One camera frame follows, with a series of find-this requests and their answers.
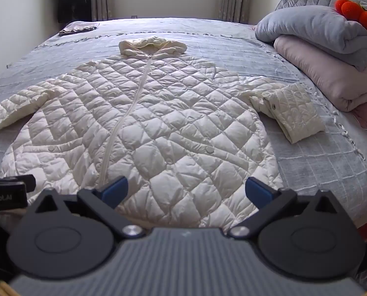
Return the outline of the white quilted down coat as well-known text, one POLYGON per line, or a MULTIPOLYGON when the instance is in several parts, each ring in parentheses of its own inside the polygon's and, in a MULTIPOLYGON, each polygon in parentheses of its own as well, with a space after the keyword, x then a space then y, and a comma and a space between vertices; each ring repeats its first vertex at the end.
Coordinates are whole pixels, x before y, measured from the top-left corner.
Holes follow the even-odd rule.
POLYGON ((34 175, 29 202, 44 189, 74 194, 124 176, 118 211, 131 221, 228 230, 255 212, 247 178, 282 187, 259 115, 291 143, 325 129, 299 84, 241 77, 159 37, 119 49, 0 102, 0 130, 29 117, 0 168, 34 175))

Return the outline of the grey checked bedspread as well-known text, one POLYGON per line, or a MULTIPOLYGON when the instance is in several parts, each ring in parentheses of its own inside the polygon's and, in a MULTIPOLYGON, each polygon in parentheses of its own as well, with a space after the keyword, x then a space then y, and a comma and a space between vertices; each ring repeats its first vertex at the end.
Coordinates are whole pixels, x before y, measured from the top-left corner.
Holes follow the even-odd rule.
MULTIPOLYGON (((117 56, 124 40, 150 37, 184 43, 189 56, 241 77, 301 85, 324 123, 323 131, 291 143, 275 119, 259 115, 282 178, 277 190, 292 189, 305 196, 329 190, 356 229, 366 221, 367 161, 341 124, 340 111, 272 46, 258 41, 251 25, 201 19, 125 19, 104 21, 84 34, 54 36, 0 76, 0 102, 85 63, 117 56)), ((0 130, 0 168, 4 154, 28 121, 24 116, 0 130)), ((27 201, 33 192, 27 194, 27 201)), ((28 201, 26 208, 0 211, 0 294, 367 295, 367 242, 355 274, 339 279, 297 279, 268 265, 253 242, 229 237, 229 229, 137 224, 118 211, 126 197, 115 211, 143 228, 145 236, 118 243, 100 267, 72 279, 29 276, 8 256, 11 232, 34 201, 28 201)))

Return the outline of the pink folded duvet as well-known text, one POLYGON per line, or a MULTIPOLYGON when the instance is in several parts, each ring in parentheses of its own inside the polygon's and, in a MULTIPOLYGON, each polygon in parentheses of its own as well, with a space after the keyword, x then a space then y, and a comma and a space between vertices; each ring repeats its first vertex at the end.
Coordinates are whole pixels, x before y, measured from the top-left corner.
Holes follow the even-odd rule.
POLYGON ((367 103, 367 67, 360 72, 294 36, 278 37, 274 49, 307 75, 340 111, 352 111, 367 103))

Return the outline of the grey folded blanket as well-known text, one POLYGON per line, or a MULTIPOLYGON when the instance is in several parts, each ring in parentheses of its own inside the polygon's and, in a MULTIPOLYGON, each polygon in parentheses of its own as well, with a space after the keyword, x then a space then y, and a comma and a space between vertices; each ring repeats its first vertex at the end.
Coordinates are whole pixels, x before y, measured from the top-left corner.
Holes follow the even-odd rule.
POLYGON ((278 9, 256 25, 255 36, 264 43, 272 43, 280 36, 298 37, 359 71, 367 67, 367 30, 331 7, 278 9))

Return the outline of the orange plush toy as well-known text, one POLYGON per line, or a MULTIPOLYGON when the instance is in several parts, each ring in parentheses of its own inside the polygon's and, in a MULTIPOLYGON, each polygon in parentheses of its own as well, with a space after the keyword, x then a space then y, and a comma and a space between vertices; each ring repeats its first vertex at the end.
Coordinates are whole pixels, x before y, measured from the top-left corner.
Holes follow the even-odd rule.
POLYGON ((367 30, 367 10, 350 0, 336 0, 336 11, 349 21, 360 23, 367 30))

